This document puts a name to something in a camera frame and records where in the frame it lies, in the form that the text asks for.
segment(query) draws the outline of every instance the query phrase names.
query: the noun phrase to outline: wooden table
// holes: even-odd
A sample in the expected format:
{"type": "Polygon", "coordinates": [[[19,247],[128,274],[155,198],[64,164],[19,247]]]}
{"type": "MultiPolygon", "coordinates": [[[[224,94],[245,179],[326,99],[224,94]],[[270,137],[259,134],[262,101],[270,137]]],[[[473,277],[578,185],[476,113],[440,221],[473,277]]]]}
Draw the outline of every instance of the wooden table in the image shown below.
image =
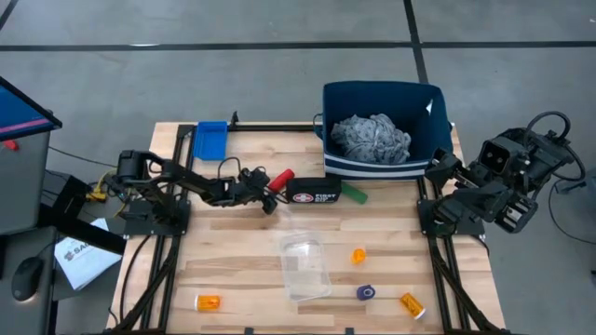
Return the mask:
{"type": "MultiPolygon", "coordinates": [[[[172,157],[178,123],[158,123],[150,150],[172,157]]],[[[461,157],[457,134],[454,148],[461,157]]],[[[183,149],[185,159],[186,147],[183,149]]],[[[298,177],[323,176],[321,141],[304,132],[231,132],[227,155],[237,156],[243,167],[264,166],[275,178],[285,168],[298,177]]],[[[236,176],[230,162],[223,176],[236,176]]],[[[218,162],[196,160],[194,172],[216,176],[218,162]]],[[[330,205],[283,205],[266,216],[260,204],[212,208],[194,194],[188,233],[182,240],[168,332],[241,333],[442,333],[427,239],[420,233],[414,181],[358,181],[353,183],[369,199],[359,205],[342,196],[330,205]],[[278,241],[291,233],[291,225],[317,231],[325,247],[332,281],[329,297],[295,303],[287,298],[281,273],[278,241]],[[350,263],[354,248],[365,247],[368,258],[360,266],[350,263]],[[356,288],[371,284],[376,297],[358,301],[356,288]],[[413,320],[398,298],[411,292],[427,308],[413,320]],[[193,309],[197,294],[216,294],[222,305],[216,313],[193,309]]],[[[445,193],[453,185],[446,186],[445,193]]],[[[112,310],[118,313],[124,274],[141,237],[128,241],[115,290],[112,310]]],[[[155,237],[143,247],[128,282],[125,314],[145,290],[155,237]]],[[[467,236],[454,237],[463,286],[486,316],[504,327],[491,266],[483,246],[467,236]]],[[[448,289],[451,316],[458,328],[454,297],[448,289]]],[[[161,292],[156,294],[152,326],[157,324],[161,292]]],[[[112,319],[108,327],[114,325],[112,319]]]]}

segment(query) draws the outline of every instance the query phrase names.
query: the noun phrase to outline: small orange object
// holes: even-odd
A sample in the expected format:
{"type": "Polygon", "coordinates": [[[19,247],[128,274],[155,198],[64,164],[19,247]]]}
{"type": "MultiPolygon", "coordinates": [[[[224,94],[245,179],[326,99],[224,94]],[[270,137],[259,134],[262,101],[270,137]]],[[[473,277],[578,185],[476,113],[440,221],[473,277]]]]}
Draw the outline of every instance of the small orange object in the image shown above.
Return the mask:
{"type": "Polygon", "coordinates": [[[364,251],[363,248],[354,249],[354,252],[352,252],[352,257],[350,258],[350,260],[352,261],[352,264],[360,264],[365,259],[366,259],[366,251],[364,251]]]}
{"type": "Polygon", "coordinates": [[[408,309],[414,320],[419,319],[427,309],[410,293],[406,293],[400,299],[401,303],[408,309]]]}
{"type": "Polygon", "coordinates": [[[220,308],[219,296],[200,296],[195,297],[195,309],[199,312],[214,311],[220,308]]]}

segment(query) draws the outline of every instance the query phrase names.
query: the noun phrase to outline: concrete floor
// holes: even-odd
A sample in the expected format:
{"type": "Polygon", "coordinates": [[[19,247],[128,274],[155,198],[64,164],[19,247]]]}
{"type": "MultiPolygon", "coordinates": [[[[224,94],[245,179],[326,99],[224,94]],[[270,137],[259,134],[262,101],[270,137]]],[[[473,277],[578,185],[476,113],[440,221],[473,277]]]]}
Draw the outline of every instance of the concrete floor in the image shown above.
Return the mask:
{"type": "MultiPolygon", "coordinates": [[[[0,0],[5,7],[9,0],[0,0]]],[[[423,42],[596,40],[593,0],[415,0],[423,42]]],[[[6,45],[410,41],[395,0],[20,0],[0,31],[6,45]]],[[[467,160],[481,143],[546,110],[566,112],[570,139],[596,167],[596,47],[423,49],[430,83],[443,89],[467,160]]],[[[310,120],[325,83],[418,81],[412,50],[0,52],[0,75],[64,123],[51,144],[114,163],[146,149],[157,121],[310,120]]],[[[545,121],[537,127],[560,126],[545,121]]],[[[102,167],[50,153],[47,167],[95,181],[102,167]]],[[[574,167],[564,172],[574,173],[574,167]]],[[[579,190],[555,195],[554,211],[575,235],[596,241],[596,209],[579,190]]],[[[520,234],[488,225],[491,263],[508,328],[530,334],[592,334],[596,248],[562,235],[547,192],[520,234]]],[[[96,215],[115,204],[91,206],[96,215]]],[[[105,326],[117,266],[61,301],[59,333],[105,326]]]]}

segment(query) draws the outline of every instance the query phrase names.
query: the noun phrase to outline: computer mouse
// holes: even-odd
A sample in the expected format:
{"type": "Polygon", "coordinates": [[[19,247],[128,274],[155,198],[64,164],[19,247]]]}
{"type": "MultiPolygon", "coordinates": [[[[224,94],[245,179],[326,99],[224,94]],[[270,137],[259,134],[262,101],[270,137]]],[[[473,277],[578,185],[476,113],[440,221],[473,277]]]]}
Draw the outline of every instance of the computer mouse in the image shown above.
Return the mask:
{"type": "Polygon", "coordinates": [[[37,292],[44,261],[30,257],[19,264],[12,276],[12,296],[19,302],[26,301],[37,292]]]}

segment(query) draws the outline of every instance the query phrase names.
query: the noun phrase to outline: monitor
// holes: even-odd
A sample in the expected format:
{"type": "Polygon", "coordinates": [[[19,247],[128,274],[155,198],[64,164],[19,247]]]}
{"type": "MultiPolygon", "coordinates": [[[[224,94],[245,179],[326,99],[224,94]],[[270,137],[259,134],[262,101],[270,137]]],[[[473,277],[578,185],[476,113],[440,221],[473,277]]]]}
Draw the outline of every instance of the monitor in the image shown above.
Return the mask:
{"type": "Polygon", "coordinates": [[[52,113],[0,76],[0,141],[62,127],[52,113]]]}

